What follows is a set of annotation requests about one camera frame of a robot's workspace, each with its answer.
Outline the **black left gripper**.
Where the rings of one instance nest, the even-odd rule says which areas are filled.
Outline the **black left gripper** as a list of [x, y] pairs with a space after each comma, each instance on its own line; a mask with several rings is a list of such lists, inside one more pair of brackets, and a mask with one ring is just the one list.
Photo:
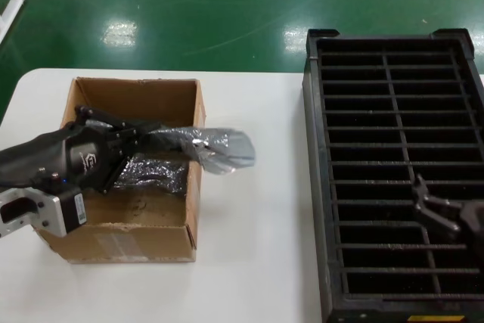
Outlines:
[[[97, 108], [75, 106], [76, 122], [1, 151], [3, 188], [49, 189], [70, 183], [107, 193], [128, 162], [141, 153], [146, 134], [161, 122], [125, 120]], [[114, 132], [107, 135], [102, 132]]]

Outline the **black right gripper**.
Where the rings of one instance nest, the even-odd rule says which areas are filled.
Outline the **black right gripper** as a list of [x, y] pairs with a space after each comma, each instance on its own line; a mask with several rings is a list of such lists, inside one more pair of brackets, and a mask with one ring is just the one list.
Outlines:
[[416, 220], [427, 230], [462, 231], [465, 239], [483, 239], [482, 201], [469, 201], [464, 204], [459, 200], [437, 197], [430, 193], [420, 174], [412, 182], [412, 196]]

